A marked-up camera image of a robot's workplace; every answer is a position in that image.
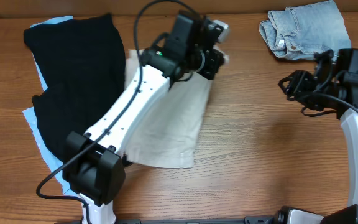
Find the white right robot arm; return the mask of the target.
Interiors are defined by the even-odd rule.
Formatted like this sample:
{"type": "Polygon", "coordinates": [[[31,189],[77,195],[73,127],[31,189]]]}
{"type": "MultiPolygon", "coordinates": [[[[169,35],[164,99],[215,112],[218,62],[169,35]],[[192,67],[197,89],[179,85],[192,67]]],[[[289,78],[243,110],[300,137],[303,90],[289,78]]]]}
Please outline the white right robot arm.
{"type": "Polygon", "coordinates": [[[358,223],[358,49],[315,54],[314,73],[296,70],[278,83],[287,100],[302,104],[311,117],[334,113],[345,135],[349,164],[347,207],[327,216],[282,207],[270,223],[358,223]]]}

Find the beige shorts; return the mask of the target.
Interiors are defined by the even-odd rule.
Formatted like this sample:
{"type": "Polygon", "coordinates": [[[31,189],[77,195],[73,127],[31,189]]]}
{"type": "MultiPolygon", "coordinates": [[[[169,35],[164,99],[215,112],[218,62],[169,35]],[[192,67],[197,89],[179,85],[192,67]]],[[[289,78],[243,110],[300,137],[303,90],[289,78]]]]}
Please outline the beige shorts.
{"type": "Polygon", "coordinates": [[[127,160],[160,168],[192,168],[212,84],[198,73],[187,82],[176,82],[131,136],[127,160]]]}

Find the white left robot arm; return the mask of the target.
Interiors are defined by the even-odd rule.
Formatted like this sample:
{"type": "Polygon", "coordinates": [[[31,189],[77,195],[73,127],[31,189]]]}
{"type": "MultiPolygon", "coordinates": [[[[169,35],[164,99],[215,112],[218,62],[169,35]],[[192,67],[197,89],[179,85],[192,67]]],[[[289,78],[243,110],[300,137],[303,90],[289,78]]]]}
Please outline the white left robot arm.
{"type": "Polygon", "coordinates": [[[63,178],[83,204],[82,223],[114,223],[112,203],[126,173],[124,149],[140,121],[183,75],[198,72],[212,79],[224,63],[214,48],[224,42],[229,26],[219,20],[177,19],[140,56],[134,78],[105,115],[84,134],[71,132],[65,143],[63,178]]]}

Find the black garment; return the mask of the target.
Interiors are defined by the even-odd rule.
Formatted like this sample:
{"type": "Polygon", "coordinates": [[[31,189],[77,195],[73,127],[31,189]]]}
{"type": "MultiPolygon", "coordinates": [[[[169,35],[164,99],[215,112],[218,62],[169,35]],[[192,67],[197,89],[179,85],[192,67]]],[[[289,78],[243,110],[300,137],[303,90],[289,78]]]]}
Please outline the black garment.
{"type": "Polygon", "coordinates": [[[24,31],[24,43],[47,85],[32,97],[37,127],[63,161],[67,136],[83,134],[124,91],[124,46],[110,14],[39,24],[24,31]]]}

